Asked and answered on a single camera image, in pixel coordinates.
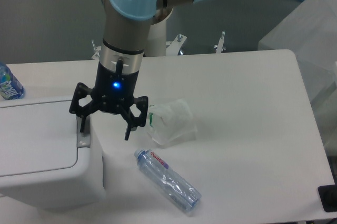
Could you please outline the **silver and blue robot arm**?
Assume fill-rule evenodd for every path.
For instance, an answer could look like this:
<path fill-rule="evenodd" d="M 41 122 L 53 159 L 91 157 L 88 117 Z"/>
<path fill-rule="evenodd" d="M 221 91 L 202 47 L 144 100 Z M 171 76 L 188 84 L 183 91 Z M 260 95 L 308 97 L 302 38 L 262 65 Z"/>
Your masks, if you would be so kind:
<path fill-rule="evenodd" d="M 93 88 L 78 83 L 70 113 L 84 132 L 86 119 L 96 111 L 121 115 L 126 135 L 145 126 L 148 97 L 134 96 L 150 27 L 162 9 L 204 0 L 101 0 L 106 20 Z"/>

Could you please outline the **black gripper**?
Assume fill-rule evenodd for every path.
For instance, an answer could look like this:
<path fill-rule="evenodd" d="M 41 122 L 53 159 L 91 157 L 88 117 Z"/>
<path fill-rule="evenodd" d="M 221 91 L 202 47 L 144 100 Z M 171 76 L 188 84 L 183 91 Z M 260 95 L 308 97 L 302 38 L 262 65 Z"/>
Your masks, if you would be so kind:
<path fill-rule="evenodd" d="M 84 132 L 86 118 L 98 110 L 111 114 L 121 114 L 127 122 L 124 140 L 129 140 L 132 131 L 145 126 L 148 97 L 134 97 L 138 74 L 139 72 L 119 75 L 106 69 L 102 64 L 98 64 L 94 88 L 89 88 L 84 83 L 76 85 L 69 112 L 81 119 L 81 133 Z M 81 106 L 80 100 L 87 96 L 90 96 L 92 100 Z M 132 105 L 136 105 L 136 108 L 140 111 L 138 116 L 134 116 L 132 113 Z"/>

